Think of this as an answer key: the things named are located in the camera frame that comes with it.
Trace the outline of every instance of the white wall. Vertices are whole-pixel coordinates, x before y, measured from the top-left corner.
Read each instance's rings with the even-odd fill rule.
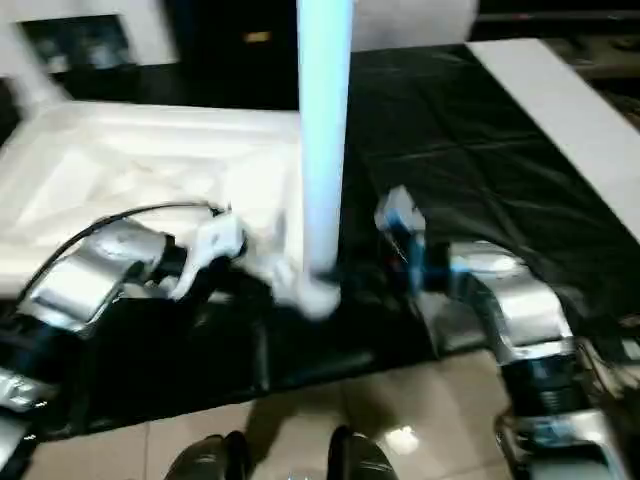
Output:
[[[478,3],[478,0],[352,1],[356,3],[353,50],[463,42]],[[139,63],[176,60],[160,0],[4,0],[3,5],[12,21],[119,13]]]
[[[478,0],[356,0],[351,48],[443,45],[464,42]]]

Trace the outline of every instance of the cardboard tube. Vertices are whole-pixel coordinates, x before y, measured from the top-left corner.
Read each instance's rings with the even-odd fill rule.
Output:
[[[305,268],[338,252],[353,0],[298,0]]]

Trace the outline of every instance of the black shoe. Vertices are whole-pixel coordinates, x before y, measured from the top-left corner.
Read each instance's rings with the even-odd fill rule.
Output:
[[[339,427],[331,437],[327,480],[398,480],[398,477],[375,442],[347,427]]]
[[[250,471],[244,435],[212,435],[190,445],[176,458],[165,480],[245,480]]]

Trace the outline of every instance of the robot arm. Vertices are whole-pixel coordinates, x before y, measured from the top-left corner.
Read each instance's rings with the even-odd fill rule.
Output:
[[[391,247],[392,271],[416,304],[431,291],[475,313],[511,400],[510,410],[497,419],[496,434],[514,477],[562,478],[555,476],[557,465],[546,468],[548,457],[563,458],[575,447],[595,446],[605,460],[606,475],[593,478],[633,478],[609,416],[590,395],[576,339],[549,285],[521,258],[492,243],[430,244],[425,219],[403,187],[381,202],[376,224]],[[427,298],[436,301],[436,296]],[[451,343],[441,338],[451,330],[439,325],[456,319],[438,316],[437,309],[418,310],[427,312],[430,333],[438,339],[434,347]],[[539,465],[545,467],[536,470]],[[581,476],[574,464],[561,463],[561,468],[567,465],[571,478]]]
[[[123,298],[180,301],[201,268],[239,255],[245,243],[231,213],[214,217],[196,237],[187,249],[171,235],[122,219],[37,276],[0,335],[0,479],[17,478],[28,465],[38,417],[111,304]],[[161,284],[166,277],[178,279],[174,288]]]

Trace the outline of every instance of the white foam board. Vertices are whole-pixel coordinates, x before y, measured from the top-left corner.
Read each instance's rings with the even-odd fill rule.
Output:
[[[469,48],[640,241],[637,130],[538,40]]]
[[[299,124],[297,113],[97,102],[61,102],[27,120],[0,151],[0,295],[97,218],[171,200],[231,207],[301,268]],[[188,241],[204,215],[140,220]]]

